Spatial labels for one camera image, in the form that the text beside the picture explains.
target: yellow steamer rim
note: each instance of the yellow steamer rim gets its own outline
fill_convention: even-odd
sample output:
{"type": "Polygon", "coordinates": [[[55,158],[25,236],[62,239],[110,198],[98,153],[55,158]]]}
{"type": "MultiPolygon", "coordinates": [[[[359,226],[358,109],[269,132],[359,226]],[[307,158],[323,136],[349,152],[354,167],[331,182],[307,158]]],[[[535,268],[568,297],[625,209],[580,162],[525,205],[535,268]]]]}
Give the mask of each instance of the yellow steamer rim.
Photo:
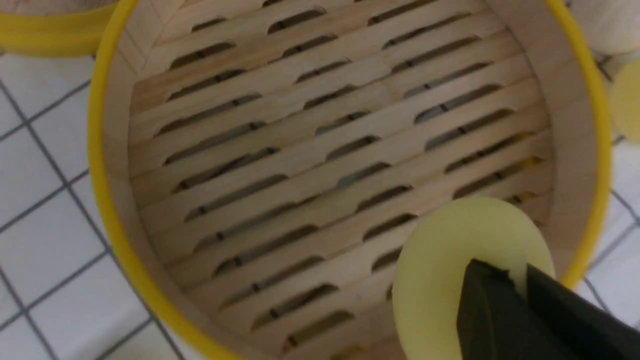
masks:
{"type": "Polygon", "coordinates": [[[93,55],[115,8],[109,4],[61,15],[0,13],[0,51],[55,58],[93,55]]]}
{"type": "MultiPolygon", "coordinates": [[[[500,1],[487,0],[487,3],[490,4],[496,2],[499,3],[500,1]]],[[[112,172],[124,173],[125,175],[128,172],[127,167],[122,167],[115,163],[115,158],[121,155],[120,151],[112,151],[108,148],[117,134],[112,131],[112,125],[109,122],[105,122],[104,119],[106,114],[117,114],[123,111],[128,116],[127,111],[129,111],[128,109],[114,108],[116,103],[107,98],[108,88],[114,86],[113,82],[109,82],[109,75],[112,72],[120,72],[122,70],[112,66],[114,64],[113,60],[115,56],[119,56],[117,49],[122,46],[122,35],[126,32],[125,29],[128,29],[127,21],[132,13],[138,10],[152,11],[151,6],[162,6],[161,3],[153,0],[140,0],[138,4],[138,0],[121,0],[102,37],[94,70],[88,114],[90,173],[97,205],[117,258],[133,286],[153,312],[206,357],[210,359],[241,359],[247,357],[246,352],[238,351],[236,348],[229,349],[214,341],[213,338],[215,337],[212,337],[210,332],[206,334],[202,330],[202,324],[194,320],[192,313],[186,313],[182,306],[179,308],[174,301],[169,299],[168,294],[176,291],[177,288],[157,283],[153,275],[157,269],[150,268],[153,265],[149,265],[147,258],[141,258],[140,248],[130,241],[131,232],[127,233],[128,229],[130,229],[129,222],[132,221],[131,219],[134,219],[133,221],[139,220],[137,215],[133,215],[131,218],[123,218],[123,213],[135,213],[136,210],[134,207],[128,207],[127,201],[121,202],[118,196],[122,196],[121,193],[127,194],[131,191],[127,190],[128,186],[122,186],[121,183],[111,177],[112,172]]],[[[593,119],[593,132],[595,134],[593,136],[595,144],[589,144],[590,149],[593,149],[594,152],[595,163],[593,189],[591,193],[584,194],[587,197],[585,203],[590,206],[588,206],[588,209],[583,209],[586,214],[586,220],[584,225],[580,226],[580,229],[582,229],[581,241],[570,254],[563,253],[560,255],[561,258],[566,260],[567,266],[564,266],[563,271],[559,272],[559,276],[562,283],[571,288],[577,285],[586,270],[600,234],[607,207],[611,167],[609,110],[600,76],[576,23],[574,23],[562,0],[547,0],[546,4],[549,12],[559,24],[566,39],[568,39],[573,57],[579,65],[578,68],[584,81],[586,97],[589,101],[588,108],[591,112],[588,117],[593,119]]],[[[168,10],[168,13],[176,11],[177,8],[179,6],[168,10]]],[[[158,13],[161,19],[170,17],[161,12],[158,13]]],[[[0,20],[0,29],[5,26],[6,24],[0,20]]],[[[18,36],[14,34],[13,47],[7,47],[7,50],[15,49],[22,53],[28,53],[29,49],[35,49],[34,47],[19,47],[19,42],[16,39],[18,39],[18,36]]],[[[566,201],[571,200],[555,199],[554,206],[562,206],[566,201]]]]}

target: grout line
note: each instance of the grout line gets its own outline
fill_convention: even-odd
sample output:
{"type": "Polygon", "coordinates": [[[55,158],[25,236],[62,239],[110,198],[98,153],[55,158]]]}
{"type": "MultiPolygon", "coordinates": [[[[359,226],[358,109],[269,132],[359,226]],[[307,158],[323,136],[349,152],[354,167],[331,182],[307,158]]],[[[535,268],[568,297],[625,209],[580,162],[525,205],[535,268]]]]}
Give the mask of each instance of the grout line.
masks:
{"type": "Polygon", "coordinates": [[[18,130],[22,129],[23,127],[24,127],[24,124],[20,124],[20,125],[14,127],[13,129],[7,131],[6,133],[0,135],[0,142],[3,141],[4,139],[8,138],[9,136],[17,133],[18,130]]]}
{"type": "Polygon", "coordinates": [[[13,219],[9,220],[6,224],[0,226],[0,234],[2,234],[3,232],[5,232],[7,229],[9,229],[11,226],[15,225],[18,221],[22,220],[23,218],[27,217],[29,214],[31,214],[32,212],[36,211],[37,209],[39,209],[41,206],[43,206],[47,201],[53,199],[57,194],[61,193],[62,191],[64,191],[64,187],[60,187],[56,190],[54,190],[52,193],[50,193],[49,195],[45,196],[42,200],[36,202],[35,204],[31,205],[29,208],[27,208],[27,210],[24,210],[22,213],[18,214],[16,217],[14,217],[13,219]]]}
{"type": "Polygon", "coordinates": [[[33,121],[38,120],[43,115],[45,115],[45,114],[49,113],[51,110],[57,108],[60,104],[65,102],[68,98],[72,97],[73,95],[75,95],[75,94],[81,92],[82,90],[84,90],[85,88],[89,87],[90,84],[91,84],[91,80],[85,81],[84,83],[80,84],[79,86],[75,87],[70,92],[65,94],[63,97],[61,97],[58,100],[54,101],[51,105],[49,105],[46,108],[38,111],[35,115],[33,115],[27,121],[28,122],[33,122],[33,121]]]}
{"type": "Polygon", "coordinates": [[[105,350],[101,355],[99,355],[98,357],[96,357],[96,360],[104,360],[107,357],[109,357],[111,354],[113,354],[116,350],[118,350],[122,345],[124,345],[125,343],[127,343],[127,341],[129,341],[131,338],[133,338],[135,335],[137,335],[138,333],[140,333],[142,330],[144,330],[147,326],[149,326],[152,323],[152,319],[151,318],[147,318],[145,321],[143,321],[141,324],[139,324],[138,326],[136,326],[131,332],[129,332],[129,334],[126,334],[125,336],[123,336],[122,338],[120,338],[118,341],[116,341],[115,344],[111,345],[111,347],[109,347],[107,350],[105,350]]]}
{"type": "Polygon", "coordinates": [[[596,266],[600,265],[612,252],[614,252],[614,250],[616,250],[620,246],[620,244],[622,244],[627,239],[627,236],[629,236],[629,234],[636,228],[636,223],[632,223],[631,225],[629,225],[620,235],[618,235],[618,237],[615,238],[615,240],[611,244],[609,244],[609,246],[607,246],[600,253],[600,255],[598,255],[597,258],[595,258],[591,262],[591,264],[589,264],[587,271],[591,272],[596,268],[596,266]]]}
{"type": "MultiPolygon", "coordinates": [[[[123,275],[123,278],[127,281],[127,284],[129,284],[129,287],[133,290],[133,292],[136,294],[137,298],[139,299],[139,301],[141,302],[143,307],[150,314],[150,317],[151,317],[152,321],[154,323],[156,323],[158,325],[158,327],[161,327],[162,324],[158,320],[157,316],[153,312],[150,311],[150,309],[148,308],[148,306],[146,305],[144,300],[142,298],[140,298],[140,295],[138,294],[136,289],[133,286],[131,286],[131,283],[129,282],[129,278],[126,276],[125,272],[123,271],[122,267],[120,266],[120,263],[118,262],[117,258],[113,254],[113,249],[111,248],[111,245],[109,244],[107,239],[105,239],[104,235],[102,234],[100,229],[96,226],[96,224],[93,221],[93,219],[91,219],[91,216],[89,215],[89,212],[87,212],[87,210],[84,207],[83,203],[80,201],[80,198],[77,196],[76,192],[73,190],[73,188],[71,186],[71,183],[69,181],[67,181],[67,178],[65,177],[64,173],[60,170],[60,167],[56,163],[55,159],[53,158],[51,153],[47,150],[47,147],[44,145],[44,143],[42,142],[42,140],[40,139],[40,137],[38,136],[36,131],[33,129],[32,123],[30,123],[25,118],[24,113],[20,110],[20,107],[18,106],[17,102],[15,101],[15,99],[13,98],[13,96],[11,95],[11,93],[8,91],[7,87],[4,85],[4,83],[1,80],[0,80],[0,91],[4,92],[5,96],[7,97],[9,102],[14,107],[14,110],[18,113],[18,116],[23,121],[23,123],[26,126],[27,130],[29,131],[31,136],[35,139],[36,144],[38,145],[40,150],[44,153],[44,156],[47,158],[47,161],[49,162],[49,164],[51,165],[51,167],[53,168],[55,173],[58,175],[60,181],[62,181],[63,187],[62,187],[61,190],[66,189],[69,192],[69,194],[73,198],[74,202],[76,203],[77,207],[80,209],[80,212],[84,215],[84,218],[89,223],[89,226],[93,229],[94,233],[98,236],[98,239],[100,240],[100,242],[102,242],[106,252],[109,254],[110,258],[114,261],[114,263],[116,264],[118,269],[120,269],[120,273],[123,275]]],[[[174,350],[175,355],[179,358],[179,360],[184,360],[184,356],[182,355],[182,352],[179,350],[178,346],[175,344],[173,339],[171,339],[169,334],[166,331],[161,331],[161,332],[163,333],[163,336],[164,336],[165,340],[169,343],[171,348],[174,350]]]]}
{"type": "Polygon", "coordinates": [[[182,354],[182,351],[178,347],[178,344],[176,344],[173,338],[171,337],[171,335],[169,335],[169,332],[166,330],[166,327],[164,327],[164,325],[160,322],[160,319],[156,317],[156,314],[154,314],[153,311],[151,311],[148,308],[147,310],[149,311],[149,314],[151,314],[151,318],[153,319],[156,326],[158,326],[158,330],[160,330],[160,333],[163,335],[166,342],[169,343],[169,347],[171,347],[171,349],[173,349],[173,352],[175,352],[175,355],[178,357],[178,360],[186,360],[186,358],[182,354]]]}
{"type": "Polygon", "coordinates": [[[0,323],[0,332],[2,332],[3,330],[5,330],[7,327],[9,327],[9,325],[13,324],[16,320],[18,320],[20,317],[22,316],[22,313],[20,311],[18,311],[17,313],[15,313],[13,316],[11,316],[9,319],[5,320],[3,323],[0,323]]]}
{"type": "Polygon", "coordinates": [[[638,214],[633,209],[633,207],[620,194],[618,194],[616,190],[611,189],[611,195],[613,195],[613,197],[620,201],[620,204],[622,204],[622,206],[627,209],[629,213],[631,213],[631,217],[636,221],[638,225],[640,225],[640,217],[638,217],[638,214]]]}
{"type": "Polygon", "coordinates": [[[5,327],[9,326],[10,323],[16,321],[16,319],[18,319],[20,316],[26,314],[28,311],[31,311],[34,307],[40,305],[43,301],[47,300],[51,295],[53,295],[54,293],[58,292],[58,290],[60,290],[62,287],[64,287],[64,285],[67,285],[68,283],[70,283],[73,280],[75,280],[77,277],[79,277],[85,271],[87,271],[89,268],[91,268],[91,266],[96,264],[98,261],[100,261],[102,258],[104,258],[107,255],[108,255],[108,253],[106,251],[102,251],[100,254],[96,255],[93,259],[89,260],[86,264],[81,266],[78,270],[76,270],[75,272],[71,273],[71,275],[69,275],[68,277],[63,279],[61,282],[59,282],[58,284],[53,286],[51,289],[47,290],[44,294],[38,296],[29,305],[24,306],[24,308],[20,309],[16,315],[12,316],[10,319],[8,319],[4,323],[0,324],[0,331],[2,331],[2,329],[4,329],[5,327]]]}
{"type": "Polygon", "coordinates": [[[40,343],[42,344],[45,351],[47,352],[47,355],[49,355],[49,358],[52,360],[58,360],[58,356],[53,351],[53,348],[51,347],[47,339],[44,337],[44,334],[42,334],[42,331],[40,331],[40,328],[38,328],[37,324],[33,321],[29,312],[24,310],[24,304],[22,303],[20,297],[18,296],[18,293],[15,291],[15,288],[9,281],[9,278],[4,273],[2,266],[0,266],[0,279],[4,281],[7,291],[13,297],[16,305],[18,305],[18,309],[20,310],[20,313],[24,314],[24,318],[26,319],[27,323],[31,327],[31,330],[33,330],[33,332],[35,333],[36,337],[40,340],[40,343]]]}
{"type": "Polygon", "coordinates": [[[120,262],[118,262],[117,258],[113,254],[113,249],[111,249],[111,247],[108,249],[108,252],[111,255],[111,259],[116,264],[116,267],[118,269],[120,269],[120,273],[124,277],[125,281],[127,281],[127,284],[133,290],[133,293],[136,295],[136,297],[138,298],[138,300],[140,301],[142,306],[147,310],[147,313],[149,314],[151,320],[158,326],[158,329],[160,330],[160,332],[164,336],[164,339],[166,340],[167,343],[169,343],[169,346],[171,347],[171,349],[173,349],[175,355],[178,357],[178,360],[186,360],[186,358],[184,357],[184,355],[180,351],[180,348],[178,347],[178,345],[175,343],[173,338],[169,335],[167,330],[164,328],[164,325],[162,324],[162,322],[160,322],[160,319],[158,319],[156,314],[154,314],[154,312],[151,311],[151,309],[147,306],[147,303],[140,297],[140,294],[138,294],[138,291],[136,290],[136,288],[134,288],[133,285],[131,284],[131,282],[129,281],[129,278],[125,274],[124,269],[120,265],[120,262]]]}
{"type": "Polygon", "coordinates": [[[591,290],[591,292],[593,293],[593,297],[596,298],[596,301],[598,302],[600,307],[602,307],[602,309],[607,314],[613,316],[613,314],[611,313],[611,310],[609,309],[607,304],[604,303],[604,300],[602,300],[602,297],[600,297],[600,294],[596,291],[596,288],[593,286],[591,281],[587,279],[587,277],[582,278],[582,280],[584,281],[584,284],[589,288],[589,290],[591,290]]]}
{"type": "Polygon", "coordinates": [[[601,66],[607,65],[609,63],[609,61],[611,61],[613,59],[613,56],[611,55],[605,55],[604,58],[602,58],[602,60],[597,61],[598,63],[600,63],[601,66]]]}
{"type": "Polygon", "coordinates": [[[60,281],[58,284],[56,284],[54,287],[52,287],[51,289],[47,290],[44,294],[42,294],[39,297],[37,297],[34,301],[32,301],[32,303],[30,303],[28,306],[26,306],[24,308],[25,311],[30,311],[34,307],[40,305],[43,301],[47,300],[51,295],[53,295],[54,293],[58,292],[58,290],[60,290],[62,287],[64,287],[64,285],[67,285],[68,283],[70,283],[73,280],[75,280],[76,278],[78,278],[85,271],[89,270],[89,268],[91,268],[94,264],[96,264],[97,262],[102,260],[107,255],[108,255],[108,252],[103,250],[102,252],[100,252],[99,254],[94,256],[91,260],[87,261],[83,266],[80,266],[79,269],[77,269],[76,271],[72,272],[71,275],[67,276],[62,281],[60,281]]]}
{"type": "Polygon", "coordinates": [[[607,63],[608,60],[609,59],[606,59],[606,61],[596,62],[596,67],[602,73],[602,75],[604,75],[605,79],[607,79],[610,83],[612,83],[613,77],[609,75],[609,73],[604,69],[604,66],[603,66],[603,64],[607,63]]]}
{"type": "Polygon", "coordinates": [[[612,144],[613,144],[613,146],[617,146],[618,144],[620,144],[623,141],[625,141],[625,137],[622,136],[622,135],[619,135],[615,140],[613,140],[612,144]]]}
{"type": "MultiPolygon", "coordinates": [[[[84,178],[85,176],[87,176],[89,174],[89,170],[85,170],[83,172],[81,172],[79,175],[77,175],[76,177],[74,177],[73,179],[71,179],[71,181],[69,182],[70,184],[75,184],[76,182],[82,180],[82,178],[84,178]]],[[[47,201],[51,200],[52,198],[54,198],[57,194],[61,193],[62,191],[64,191],[65,187],[61,186],[57,189],[55,189],[53,192],[51,192],[49,195],[45,196],[44,198],[40,199],[38,202],[36,202],[35,204],[31,205],[30,207],[28,207],[26,210],[24,210],[22,213],[19,213],[16,217],[14,217],[13,219],[9,220],[7,223],[5,223],[4,225],[0,226],[0,234],[5,232],[7,229],[9,229],[11,226],[15,225],[18,221],[22,220],[23,218],[27,217],[29,214],[31,214],[32,212],[36,211],[37,209],[39,209],[41,206],[43,206],[47,201]]]]}

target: black tongs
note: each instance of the black tongs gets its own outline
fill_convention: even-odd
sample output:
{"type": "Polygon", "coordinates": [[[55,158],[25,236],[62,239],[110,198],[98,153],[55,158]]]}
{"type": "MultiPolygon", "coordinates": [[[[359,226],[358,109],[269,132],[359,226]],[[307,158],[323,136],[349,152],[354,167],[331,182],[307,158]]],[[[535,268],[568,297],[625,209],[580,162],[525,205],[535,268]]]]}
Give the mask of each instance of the black tongs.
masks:
{"type": "Polygon", "coordinates": [[[467,266],[458,338],[464,360],[638,360],[640,333],[529,265],[525,301],[508,273],[467,266]]]}

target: bamboo steamer basket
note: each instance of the bamboo steamer basket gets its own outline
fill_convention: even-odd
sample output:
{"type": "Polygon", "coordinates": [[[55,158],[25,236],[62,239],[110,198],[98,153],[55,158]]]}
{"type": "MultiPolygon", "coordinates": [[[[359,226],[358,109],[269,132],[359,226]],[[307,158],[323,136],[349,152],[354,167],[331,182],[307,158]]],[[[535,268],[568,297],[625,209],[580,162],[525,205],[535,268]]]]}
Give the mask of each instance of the bamboo steamer basket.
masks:
{"type": "Polygon", "coordinates": [[[0,0],[0,51],[95,54],[117,0],[0,0]]]}
{"type": "Polygon", "coordinates": [[[452,199],[519,206],[577,283],[607,114],[556,0],[123,0],[90,168],[133,285],[207,357],[402,359],[395,261],[452,199]]]}

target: yellow rim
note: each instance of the yellow rim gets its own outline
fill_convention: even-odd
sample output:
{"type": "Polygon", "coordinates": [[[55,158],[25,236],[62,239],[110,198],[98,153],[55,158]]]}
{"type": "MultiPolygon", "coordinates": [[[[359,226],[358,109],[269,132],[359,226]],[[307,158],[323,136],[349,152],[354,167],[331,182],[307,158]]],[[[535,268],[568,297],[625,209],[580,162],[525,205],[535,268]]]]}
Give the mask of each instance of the yellow rim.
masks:
{"type": "MultiPolygon", "coordinates": [[[[113,244],[113,249],[122,267],[151,310],[160,316],[175,332],[180,334],[191,346],[211,359],[240,359],[219,344],[211,341],[202,331],[197,329],[180,311],[162,294],[160,289],[145,270],[140,259],[131,247],[122,223],[116,213],[111,192],[109,190],[104,154],[102,151],[102,111],[104,94],[109,74],[109,65],[115,51],[118,37],[133,11],[138,0],[121,0],[109,25],[107,26],[98,57],[89,101],[89,164],[93,179],[95,198],[100,209],[104,226],[113,244]]],[[[573,51],[582,67],[584,79],[591,99],[595,120],[597,141],[597,186],[589,223],[585,229],[582,243],[576,253],[571,268],[562,279],[563,284],[574,287],[584,273],[595,243],[600,234],[609,194],[610,176],[610,143],[609,112],[606,97],[598,72],[593,64],[591,53],[584,42],[577,25],[569,15],[561,0],[547,0],[547,4],[562,25],[566,36],[572,43],[573,51]]]]}
{"type": "Polygon", "coordinates": [[[562,278],[562,283],[574,288],[584,275],[598,242],[602,222],[607,211],[609,188],[611,185],[611,123],[609,120],[609,105],[604,92],[602,79],[593,62],[593,56],[587,46],[578,25],[569,14],[562,0],[547,0],[547,6],[556,17],[565,35],[571,42],[571,47],[582,69],[582,75],[591,100],[594,127],[596,132],[596,189],[591,204],[589,221],[582,235],[582,243],[578,248],[573,262],[562,278]]]}
{"type": "Polygon", "coordinates": [[[0,13],[0,51],[46,57],[95,54],[115,8],[59,16],[0,13]]]}
{"type": "Polygon", "coordinates": [[[104,153],[102,151],[104,94],[106,92],[109,66],[118,43],[118,37],[137,3],[138,0],[120,1],[105,29],[95,60],[88,110],[89,170],[93,182],[95,200],[98,204],[107,236],[113,244],[113,250],[124,272],[151,310],[160,316],[176,333],[180,334],[192,347],[208,358],[221,360],[240,359],[227,349],[211,341],[209,337],[196,328],[167,300],[131,247],[111,199],[104,153]]]}

